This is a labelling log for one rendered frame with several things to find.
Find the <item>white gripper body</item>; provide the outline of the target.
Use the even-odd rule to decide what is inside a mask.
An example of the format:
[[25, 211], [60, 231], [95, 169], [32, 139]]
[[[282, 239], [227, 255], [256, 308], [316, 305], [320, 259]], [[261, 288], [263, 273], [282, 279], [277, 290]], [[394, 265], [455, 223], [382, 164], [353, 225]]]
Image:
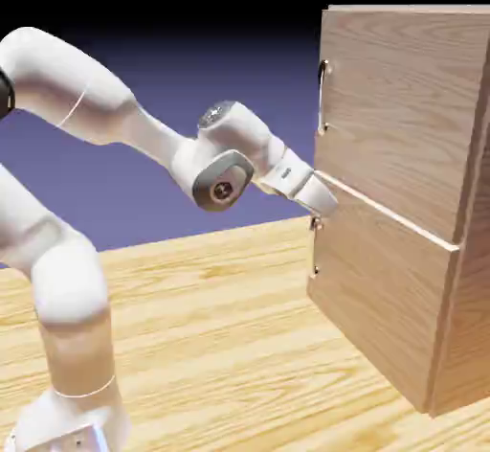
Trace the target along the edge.
[[308, 177], [293, 200], [316, 217], [330, 217], [338, 206], [335, 195], [316, 172]]

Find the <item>tall light wood door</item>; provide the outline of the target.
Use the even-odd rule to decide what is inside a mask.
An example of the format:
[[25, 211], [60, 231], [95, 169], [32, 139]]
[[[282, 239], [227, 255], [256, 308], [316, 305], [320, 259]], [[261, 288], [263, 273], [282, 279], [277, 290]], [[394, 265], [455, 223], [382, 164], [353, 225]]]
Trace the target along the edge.
[[490, 7], [334, 6], [321, 57], [319, 168], [459, 242], [490, 98]]

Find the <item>short light wood door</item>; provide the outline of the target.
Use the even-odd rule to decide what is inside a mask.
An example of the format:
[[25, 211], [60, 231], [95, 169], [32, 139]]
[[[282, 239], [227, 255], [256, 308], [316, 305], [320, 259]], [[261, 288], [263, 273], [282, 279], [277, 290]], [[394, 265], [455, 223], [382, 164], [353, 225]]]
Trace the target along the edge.
[[308, 294], [420, 412], [429, 410], [445, 290], [460, 247], [323, 174], [339, 206], [317, 234]]

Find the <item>light wood cabinet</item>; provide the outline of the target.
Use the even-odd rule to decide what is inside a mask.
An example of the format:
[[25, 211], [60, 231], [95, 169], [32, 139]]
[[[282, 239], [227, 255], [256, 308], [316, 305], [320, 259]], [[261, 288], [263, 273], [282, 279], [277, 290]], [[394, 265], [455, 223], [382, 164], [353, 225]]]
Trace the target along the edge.
[[[425, 412], [432, 416], [490, 396], [490, 98], [483, 123], [464, 232], [454, 243], [460, 251], [440, 317], [440, 347]], [[339, 180], [318, 166], [319, 137], [317, 132], [316, 168]]]

